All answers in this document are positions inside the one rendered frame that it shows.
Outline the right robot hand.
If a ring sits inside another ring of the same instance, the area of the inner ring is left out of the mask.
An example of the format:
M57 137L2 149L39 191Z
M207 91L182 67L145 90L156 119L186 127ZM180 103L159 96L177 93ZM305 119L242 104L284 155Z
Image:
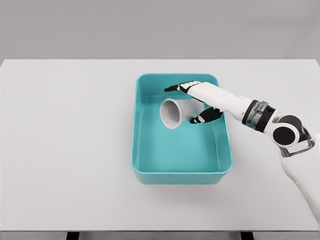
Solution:
M223 113L221 110L215 106L211 105L211 101L213 100L213 94L210 93L209 87L216 88L217 86L211 84L210 82L200 82L200 81L187 81L182 82L179 84L175 84L169 86L164 89L165 92L173 92L173 91L180 91L189 96L193 99L197 100L198 102L207 104L210 106L209 108L203 110L200 114L195 117L190 118L190 124L202 124L202 123L209 123L215 120L218 120L222 117Z

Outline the white paper cup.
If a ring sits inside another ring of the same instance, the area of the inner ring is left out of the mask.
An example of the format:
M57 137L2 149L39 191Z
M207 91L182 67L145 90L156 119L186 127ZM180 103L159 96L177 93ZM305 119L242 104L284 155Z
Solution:
M165 99L159 109L162 123L168 129L176 129L181 123L189 122L205 110L205 105L196 99Z

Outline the teal plastic basket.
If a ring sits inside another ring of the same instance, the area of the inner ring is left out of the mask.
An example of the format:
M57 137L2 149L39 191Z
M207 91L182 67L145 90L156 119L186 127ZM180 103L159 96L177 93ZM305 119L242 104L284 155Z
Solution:
M161 120L165 99L189 98L165 88L192 80L219 84L208 73L146 73L136 80L130 163L142 184L217 184L233 167L224 117L210 123L183 122L175 129Z

